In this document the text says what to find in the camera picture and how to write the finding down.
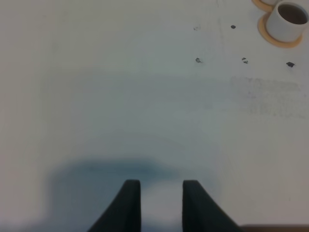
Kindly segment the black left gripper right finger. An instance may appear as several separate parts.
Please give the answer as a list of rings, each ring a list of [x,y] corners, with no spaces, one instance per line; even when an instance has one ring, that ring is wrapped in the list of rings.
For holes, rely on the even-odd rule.
[[[183,181],[184,232],[240,232],[237,225],[196,180]]]

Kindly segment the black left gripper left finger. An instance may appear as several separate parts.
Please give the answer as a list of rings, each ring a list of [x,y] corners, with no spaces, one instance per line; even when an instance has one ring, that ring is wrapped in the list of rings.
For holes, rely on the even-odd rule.
[[[139,180],[126,180],[90,232],[140,232],[141,189]]]

